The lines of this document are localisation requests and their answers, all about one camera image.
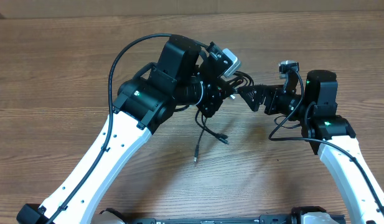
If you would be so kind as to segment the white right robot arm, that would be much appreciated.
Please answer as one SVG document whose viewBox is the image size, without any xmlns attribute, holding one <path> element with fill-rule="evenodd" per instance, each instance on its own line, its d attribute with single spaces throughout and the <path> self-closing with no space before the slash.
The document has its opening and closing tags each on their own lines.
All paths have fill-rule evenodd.
<svg viewBox="0 0 384 224">
<path fill-rule="evenodd" d="M 305 81 L 290 69 L 282 72 L 282 85 L 239 87 L 237 92 L 252 111 L 264 106 L 267 115 L 282 117 L 301 128 L 299 137 L 271 141 L 305 141 L 330 172 L 347 207 L 352 223 L 384 223 L 384 192 L 370 171 L 352 125 L 337 114 L 337 75 L 312 70 Z"/>
</svg>

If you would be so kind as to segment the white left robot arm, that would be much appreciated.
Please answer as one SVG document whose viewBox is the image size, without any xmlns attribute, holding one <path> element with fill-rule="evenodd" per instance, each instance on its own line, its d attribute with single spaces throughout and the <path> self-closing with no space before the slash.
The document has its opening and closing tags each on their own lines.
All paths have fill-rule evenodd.
<svg viewBox="0 0 384 224">
<path fill-rule="evenodd" d="M 157 62 L 150 62 L 109 94 L 103 129 L 80 162 L 41 204 L 25 204 L 19 223 L 119 223 L 97 206 L 133 154 L 176 111 L 194 105 L 211 117 L 233 93 L 226 78 L 239 59 L 216 44 L 167 34 Z"/>
</svg>

